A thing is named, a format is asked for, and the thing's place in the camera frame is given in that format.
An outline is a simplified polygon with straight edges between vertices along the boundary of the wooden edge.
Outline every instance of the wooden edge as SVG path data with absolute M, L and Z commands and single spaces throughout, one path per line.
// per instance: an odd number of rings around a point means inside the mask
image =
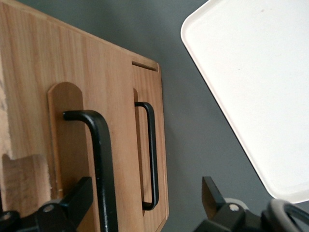
M 44 156 L 11 160 L 2 155 L 0 163 L 4 211 L 16 210 L 25 217 L 50 200 L 48 165 Z
M 158 64 L 158 72 L 159 72 L 159 75 L 160 75 L 160 79 L 161 79 L 161 89 L 163 90 L 163 84 L 162 84 L 162 76 L 161 76 L 161 67 L 160 65 Z M 162 123 L 163 125 L 164 124 L 164 107 L 163 107 L 163 94 L 162 94 Z M 165 201 L 166 201 L 166 220 L 168 219 L 169 217 L 169 193 L 168 193 L 168 171 L 167 171 L 167 162 L 166 162 L 166 148 L 165 148 L 165 134 L 163 133 L 163 150 L 164 150 L 164 157 L 163 157 L 163 170 L 164 170 L 164 179 L 165 179 Z
M 119 47 L 117 45 L 114 45 L 111 42 L 103 40 L 103 39 L 101 39 L 101 38 L 99 38 L 99 37 L 97 37 L 95 35 L 92 35 L 92 34 L 90 34 L 88 32 L 80 30 L 80 29 L 78 29 L 78 28 L 76 28 L 74 26 L 71 26 L 71 25 L 67 24 L 67 23 L 64 23 L 64 22 L 62 22 L 62 21 L 60 21 L 60 20 L 58 20 L 58 19 L 56 19 L 54 17 L 51 17 L 51 16 L 49 16 L 47 14 L 44 14 L 44 13 L 42 13 L 42 12 L 40 12 L 38 10 L 35 10 L 35 9 L 29 7 L 29 6 L 26 6 L 26 5 L 24 5 L 24 4 L 20 3 L 20 2 L 17 2 L 15 0 L 0 0 L 0 3 L 9 5 L 9 6 L 12 6 L 12 7 L 15 7 L 15 8 L 18 8 L 19 10 L 21 10 L 21 11 L 23 11 L 25 13 L 31 14 L 31 15 L 37 17 L 37 18 L 46 20 L 46 21 L 48 21 L 50 23 L 57 24 L 60 27 L 68 28 L 68 29 L 70 29 L 70 30 L 72 30 L 72 31 L 74 31 L 76 33 L 82 34 L 84 36 L 87 36 L 88 38 L 91 38 L 93 40 L 96 40 L 96 41 L 101 42 L 103 44 L 106 44 L 108 46 L 111 46 L 114 49 L 122 51 L 123 53 L 131 56 L 132 60 L 134 62 L 136 62 L 136 63 L 144 64 L 145 66 L 150 67 L 150 68 L 152 68 L 154 70 L 158 69 L 157 62 L 155 62 L 155 61 L 153 61 L 151 59 L 148 59 L 148 58 L 143 57 L 141 55 L 138 55 L 138 54 L 136 54 L 134 52 L 128 51 L 128 50 L 126 50 L 124 48 L 121 48 L 121 47 Z
M 156 230 L 156 232 L 160 232 L 163 229 L 166 221 L 167 221 L 166 218 L 164 218 L 161 224 L 159 225 L 158 229 Z

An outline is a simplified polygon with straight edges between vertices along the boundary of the black handle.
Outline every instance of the black handle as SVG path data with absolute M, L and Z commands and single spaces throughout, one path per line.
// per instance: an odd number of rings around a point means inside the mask
M 67 121 L 82 121 L 90 130 L 95 162 L 98 211 L 102 232 L 117 232 L 117 209 L 110 133 L 103 116 L 92 110 L 65 111 Z
M 148 143 L 150 155 L 151 196 L 152 202 L 142 202 L 143 210 L 153 210 L 159 202 L 158 165 L 156 159 L 155 112 L 148 102 L 136 102 L 136 107 L 143 107 L 147 112 Z
M 302 231 L 292 217 L 309 225 L 309 213 L 289 202 L 272 199 L 263 212 L 263 217 L 274 231 L 300 232 Z

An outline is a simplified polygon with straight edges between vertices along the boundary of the black clamp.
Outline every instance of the black clamp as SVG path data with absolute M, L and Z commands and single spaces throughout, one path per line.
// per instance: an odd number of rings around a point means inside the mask
M 295 218 L 309 225 L 309 214 L 283 200 L 272 199 L 261 216 L 237 203 L 227 203 L 211 177 L 203 177 L 202 202 L 208 219 L 195 232 L 301 232 Z
M 59 203 L 47 203 L 20 218 L 17 211 L 0 214 L 0 232 L 75 232 L 93 202 L 91 177 L 83 177 Z

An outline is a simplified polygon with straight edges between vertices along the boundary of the wooden cabinet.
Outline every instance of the wooden cabinet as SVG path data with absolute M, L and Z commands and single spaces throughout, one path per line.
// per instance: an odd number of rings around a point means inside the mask
M 76 85 L 84 109 L 99 112 L 109 126 L 119 231 L 160 231 L 169 210 L 159 65 L 13 0 L 0 0 L 3 209 L 25 216 L 61 195 L 47 92 L 62 82 Z M 155 113 L 159 202 L 152 211 L 142 210 L 151 186 L 147 119 L 136 100 Z M 86 144 L 93 177 L 88 131 Z M 97 208 L 95 200 L 89 218 L 98 231 Z

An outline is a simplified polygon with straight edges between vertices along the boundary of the drawer handle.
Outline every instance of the drawer handle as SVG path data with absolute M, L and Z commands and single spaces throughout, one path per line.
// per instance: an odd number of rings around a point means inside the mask
M 90 130 L 98 195 L 98 211 L 102 232 L 117 232 L 117 209 L 112 169 L 112 148 L 108 125 L 93 110 L 65 111 L 67 121 L 82 121 Z
M 155 112 L 148 102 L 136 102 L 136 107 L 143 107 L 147 113 L 148 143 L 150 155 L 150 176 L 152 202 L 142 202 L 143 210 L 153 210 L 159 202 L 158 165 L 156 159 Z

